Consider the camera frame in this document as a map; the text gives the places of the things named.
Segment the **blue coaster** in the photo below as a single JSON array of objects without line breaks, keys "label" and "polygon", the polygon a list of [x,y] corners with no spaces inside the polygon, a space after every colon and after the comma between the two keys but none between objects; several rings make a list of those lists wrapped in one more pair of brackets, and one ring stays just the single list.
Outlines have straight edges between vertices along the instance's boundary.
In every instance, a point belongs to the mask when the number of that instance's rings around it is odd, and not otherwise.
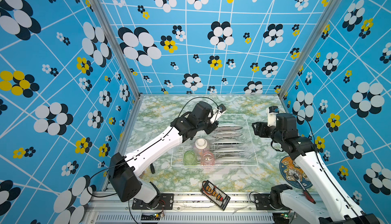
[{"label": "blue coaster", "polygon": [[303,170],[296,165],[296,163],[289,157],[286,156],[280,161],[280,172],[282,177],[292,186],[300,188],[301,186],[293,178],[293,174],[299,175],[299,180],[305,189],[312,187],[312,183]]}]

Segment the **green marble surface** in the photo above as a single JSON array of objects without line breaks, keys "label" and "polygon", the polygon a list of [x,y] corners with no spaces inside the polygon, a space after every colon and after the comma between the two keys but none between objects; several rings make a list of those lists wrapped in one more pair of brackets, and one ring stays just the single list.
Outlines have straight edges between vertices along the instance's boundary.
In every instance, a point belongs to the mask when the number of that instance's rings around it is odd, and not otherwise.
[{"label": "green marble surface", "polygon": [[[161,133],[178,116],[183,105],[194,97],[194,95],[143,96],[126,153],[134,151]],[[217,104],[223,103],[227,107],[227,114],[245,114],[250,127],[253,122],[267,121],[266,108],[269,106],[275,105],[280,108],[281,112],[284,111],[279,98],[273,95],[211,95],[208,97],[215,100]],[[187,104],[183,112],[191,111],[198,101],[212,104],[207,99],[194,99]],[[199,192],[204,180],[210,180],[225,192],[268,192],[272,186],[286,183],[281,176],[279,163],[287,154],[272,149],[270,139],[259,138],[253,133],[251,135],[258,159],[257,166],[215,169],[172,167],[172,150],[169,150],[153,163],[155,174],[152,174],[148,168],[142,179],[153,182],[163,192]]]}]

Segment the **green glass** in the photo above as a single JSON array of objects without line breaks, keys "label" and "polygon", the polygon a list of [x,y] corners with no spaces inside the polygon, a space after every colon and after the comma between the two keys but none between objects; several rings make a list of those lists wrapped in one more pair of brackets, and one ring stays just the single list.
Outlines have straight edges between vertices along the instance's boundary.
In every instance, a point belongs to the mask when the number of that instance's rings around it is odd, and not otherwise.
[{"label": "green glass", "polygon": [[197,165],[197,157],[193,151],[186,151],[183,155],[183,165]]}]

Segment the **metal base plate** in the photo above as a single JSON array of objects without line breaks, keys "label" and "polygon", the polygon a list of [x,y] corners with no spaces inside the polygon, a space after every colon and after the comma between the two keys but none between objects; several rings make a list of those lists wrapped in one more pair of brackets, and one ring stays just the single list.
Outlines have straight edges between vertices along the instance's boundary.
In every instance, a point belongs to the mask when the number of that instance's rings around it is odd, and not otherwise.
[{"label": "metal base plate", "polygon": [[[271,207],[270,205],[270,194],[269,193],[256,193],[254,194],[254,198],[255,198],[255,202],[257,202],[258,200],[258,203],[255,204],[255,206],[257,207],[257,210],[276,210],[276,209],[273,209],[273,207]],[[281,211],[284,212],[285,210],[289,210],[288,207],[282,207]]]},{"label": "metal base plate", "polygon": [[[174,194],[173,193],[162,193],[160,196],[160,200],[163,200],[166,205],[163,206],[164,210],[172,210],[172,204],[174,202]],[[154,210],[162,210],[162,203],[159,202]],[[150,210],[147,208],[147,205],[144,201],[139,199],[133,199],[132,210]]]}]

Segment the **blue wall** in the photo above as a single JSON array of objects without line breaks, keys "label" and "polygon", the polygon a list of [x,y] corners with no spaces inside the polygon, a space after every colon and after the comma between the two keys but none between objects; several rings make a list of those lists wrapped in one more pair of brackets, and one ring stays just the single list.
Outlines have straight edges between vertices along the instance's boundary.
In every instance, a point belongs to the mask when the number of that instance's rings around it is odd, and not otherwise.
[{"label": "blue wall", "polygon": [[101,1],[140,92],[176,94],[276,94],[329,2]]},{"label": "blue wall", "polygon": [[134,97],[87,3],[0,2],[2,224],[79,222],[102,187]]},{"label": "blue wall", "polygon": [[[310,122],[342,187],[385,223],[391,223],[390,18],[390,0],[342,0],[327,37],[319,37],[284,96],[289,112]],[[298,127],[311,135],[301,118]]]}]

